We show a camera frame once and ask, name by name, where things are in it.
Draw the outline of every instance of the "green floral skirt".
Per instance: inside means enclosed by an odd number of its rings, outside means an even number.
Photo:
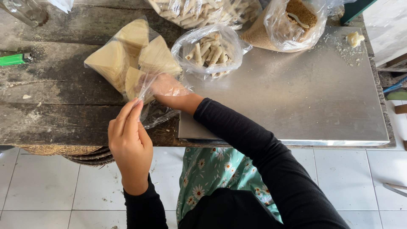
[[[280,214],[250,158],[233,148],[186,148],[179,179],[177,222],[217,188],[250,190],[281,222]]]

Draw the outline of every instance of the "white tile floor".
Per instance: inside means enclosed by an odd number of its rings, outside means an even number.
[[[406,228],[407,198],[382,184],[407,186],[407,152],[402,146],[407,116],[394,114],[393,105],[401,101],[387,104],[398,143],[395,150],[293,150],[352,229]],[[150,170],[170,228],[176,228],[183,154],[183,148],[157,147]],[[114,163],[88,167],[18,148],[0,152],[0,228],[124,229],[121,191]]]

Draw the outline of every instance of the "black long sleeve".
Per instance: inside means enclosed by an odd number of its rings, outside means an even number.
[[[291,151],[274,134],[205,98],[194,119],[253,160],[285,228],[349,228]]]
[[[168,228],[165,219],[164,206],[160,195],[155,191],[148,177],[149,187],[139,196],[132,196],[124,190],[127,228]]]

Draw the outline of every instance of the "bag of spring rolls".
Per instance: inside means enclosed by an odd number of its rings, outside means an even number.
[[[250,49],[229,26],[215,24],[186,32],[175,41],[171,53],[186,72],[205,80],[240,67]]]
[[[278,52],[306,50],[324,33],[327,15],[325,0],[272,0],[241,38]]]
[[[126,101],[135,97],[143,100],[140,120],[145,128],[152,128],[178,113],[155,101],[149,88],[140,86],[146,76],[150,79],[152,75],[169,74],[180,80],[182,73],[164,38],[149,27],[144,16],[124,26],[84,64],[102,75]],[[186,81],[182,83],[190,88]]]
[[[262,8],[258,0],[146,0],[163,18],[184,29],[216,23],[241,29],[254,21]]]

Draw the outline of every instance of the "green lighter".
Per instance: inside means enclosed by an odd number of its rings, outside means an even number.
[[[16,54],[6,57],[0,57],[0,66],[22,64],[32,60],[31,53]]]

